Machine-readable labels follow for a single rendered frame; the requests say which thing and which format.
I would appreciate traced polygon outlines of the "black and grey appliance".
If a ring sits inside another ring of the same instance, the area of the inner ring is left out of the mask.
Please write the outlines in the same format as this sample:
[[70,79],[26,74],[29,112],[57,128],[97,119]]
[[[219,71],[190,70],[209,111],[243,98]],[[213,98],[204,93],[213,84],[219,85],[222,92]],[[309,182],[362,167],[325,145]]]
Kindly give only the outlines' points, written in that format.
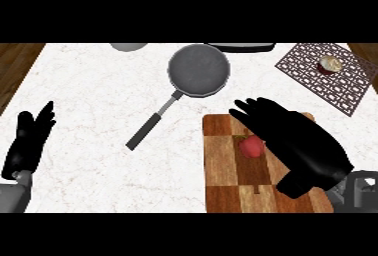
[[228,53],[258,53],[272,51],[275,43],[210,43],[210,46]]

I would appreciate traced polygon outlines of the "grey round bowl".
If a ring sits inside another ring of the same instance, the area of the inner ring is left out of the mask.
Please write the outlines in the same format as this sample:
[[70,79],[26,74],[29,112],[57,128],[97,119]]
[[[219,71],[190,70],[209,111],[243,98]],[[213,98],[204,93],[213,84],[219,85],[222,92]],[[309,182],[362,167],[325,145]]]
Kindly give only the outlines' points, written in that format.
[[142,49],[147,43],[113,43],[113,48],[123,52],[132,52]]

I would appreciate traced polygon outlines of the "brown lattice placemat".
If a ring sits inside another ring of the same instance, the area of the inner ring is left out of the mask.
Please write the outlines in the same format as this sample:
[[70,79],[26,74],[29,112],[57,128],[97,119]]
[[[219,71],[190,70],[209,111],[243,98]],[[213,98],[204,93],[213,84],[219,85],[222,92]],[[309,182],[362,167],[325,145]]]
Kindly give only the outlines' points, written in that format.
[[[321,58],[336,57],[343,68],[325,75]],[[378,66],[336,43],[297,43],[275,67],[348,115],[352,116],[378,75]]]

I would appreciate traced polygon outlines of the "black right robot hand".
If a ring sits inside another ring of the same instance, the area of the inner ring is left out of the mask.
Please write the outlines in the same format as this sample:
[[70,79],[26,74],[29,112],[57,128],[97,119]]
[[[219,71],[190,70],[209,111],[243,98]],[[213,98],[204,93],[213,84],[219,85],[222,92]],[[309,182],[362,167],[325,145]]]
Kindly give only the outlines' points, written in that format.
[[292,199],[314,187],[328,191],[355,169],[342,144],[327,130],[297,111],[263,97],[237,100],[230,114],[266,142],[290,172],[277,189]]

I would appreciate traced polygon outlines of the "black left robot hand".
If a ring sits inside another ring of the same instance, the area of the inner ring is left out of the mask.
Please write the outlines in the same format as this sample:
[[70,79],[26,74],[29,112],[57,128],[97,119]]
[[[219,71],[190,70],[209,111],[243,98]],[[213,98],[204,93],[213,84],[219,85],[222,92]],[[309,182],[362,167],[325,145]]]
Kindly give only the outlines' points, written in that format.
[[38,117],[29,111],[18,114],[17,122],[17,138],[11,145],[4,170],[2,178],[15,180],[14,173],[23,170],[36,172],[45,143],[48,141],[52,128],[57,124],[54,102],[49,101],[43,107]]

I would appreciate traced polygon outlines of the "grey frying pan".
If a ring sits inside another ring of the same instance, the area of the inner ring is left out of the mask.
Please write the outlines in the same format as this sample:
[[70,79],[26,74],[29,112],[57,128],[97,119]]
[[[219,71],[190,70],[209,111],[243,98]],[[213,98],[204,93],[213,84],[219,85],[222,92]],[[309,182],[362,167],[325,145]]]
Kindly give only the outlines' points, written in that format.
[[213,96],[225,87],[231,76],[231,63],[224,52],[207,44],[185,46],[172,56],[167,75],[175,92],[153,114],[126,146],[135,150],[173,103],[187,95],[191,98]]

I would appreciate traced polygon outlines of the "wooden checkered cutting board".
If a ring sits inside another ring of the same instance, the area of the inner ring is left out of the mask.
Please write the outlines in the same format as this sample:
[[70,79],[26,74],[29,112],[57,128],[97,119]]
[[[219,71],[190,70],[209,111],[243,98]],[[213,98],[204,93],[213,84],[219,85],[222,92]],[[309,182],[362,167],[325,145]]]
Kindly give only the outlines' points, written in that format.
[[230,114],[203,118],[206,207],[209,213],[333,213],[321,188],[299,199],[277,190],[289,168],[265,149],[259,158],[243,155],[240,143],[252,131]]

